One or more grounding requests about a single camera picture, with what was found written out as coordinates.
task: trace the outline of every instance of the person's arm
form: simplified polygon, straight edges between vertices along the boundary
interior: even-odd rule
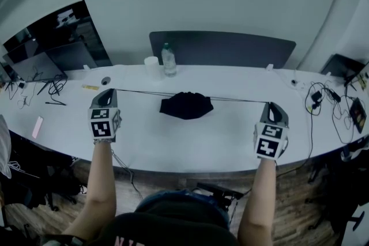
[[[273,244],[275,202],[276,166],[273,160],[262,159],[238,229],[241,246]]]
[[[110,143],[95,145],[87,187],[82,212],[63,234],[89,241],[115,217],[116,195]]]

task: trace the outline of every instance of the white wall corner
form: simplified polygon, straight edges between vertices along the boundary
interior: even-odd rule
[[[360,0],[334,0],[330,11],[298,69],[319,72],[331,55],[340,52],[351,30]]]

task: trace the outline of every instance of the water bottle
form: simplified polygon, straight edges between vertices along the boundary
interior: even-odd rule
[[[164,47],[161,50],[161,57],[163,59],[165,76],[174,77],[177,74],[177,66],[173,50],[169,47],[168,43],[164,43]]]

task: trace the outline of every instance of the power adapter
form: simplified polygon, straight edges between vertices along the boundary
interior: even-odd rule
[[[319,102],[321,98],[322,98],[322,94],[321,94],[320,91],[317,91],[317,92],[315,92],[314,94],[311,95],[311,99],[315,103]]]
[[[337,93],[335,93],[333,90],[330,90],[330,89],[328,89],[328,91],[329,91],[330,95],[332,96],[332,98],[333,98],[336,102],[338,102],[338,103],[340,103],[340,102],[341,102],[341,97],[340,97]]]
[[[316,103],[313,103],[313,104],[312,104],[311,108],[312,108],[313,110],[315,110],[315,109],[316,109],[316,108],[318,108],[320,105],[321,105],[321,102],[320,102],[320,101],[317,101]]]

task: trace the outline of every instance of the white cup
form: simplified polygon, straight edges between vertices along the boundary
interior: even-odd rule
[[[156,56],[149,56],[144,60],[146,74],[152,81],[160,81],[163,77],[159,60]]]

